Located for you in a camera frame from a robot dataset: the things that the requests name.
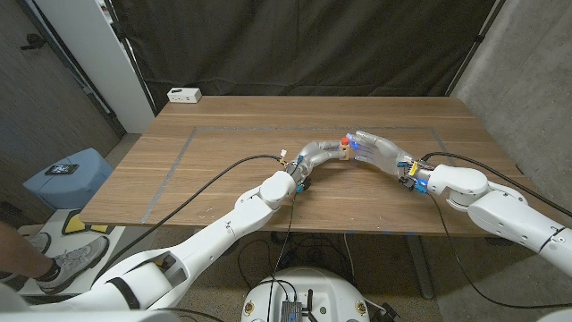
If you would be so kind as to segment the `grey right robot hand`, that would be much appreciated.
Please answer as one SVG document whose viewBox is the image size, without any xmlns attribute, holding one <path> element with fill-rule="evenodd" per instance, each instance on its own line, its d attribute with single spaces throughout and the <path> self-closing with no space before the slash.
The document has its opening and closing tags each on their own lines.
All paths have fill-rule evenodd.
<svg viewBox="0 0 572 322">
<path fill-rule="evenodd" d="M 354 159 L 378 167 L 382 172 L 405 178 L 416 161 L 408 152 L 392 141 L 365 131 L 347 133 L 353 147 Z"/>
</svg>

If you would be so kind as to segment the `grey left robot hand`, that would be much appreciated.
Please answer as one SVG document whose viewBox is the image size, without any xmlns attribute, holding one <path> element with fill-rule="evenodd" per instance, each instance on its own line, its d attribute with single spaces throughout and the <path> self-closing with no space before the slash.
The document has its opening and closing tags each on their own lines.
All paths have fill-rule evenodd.
<svg viewBox="0 0 572 322">
<path fill-rule="evenodd" d="M 288 163 L 286 171 L 296 184 L 301 184 L 320 164 L 343 157 L 345 153 L 338 141 L 312 141 Z"/>
</svg>

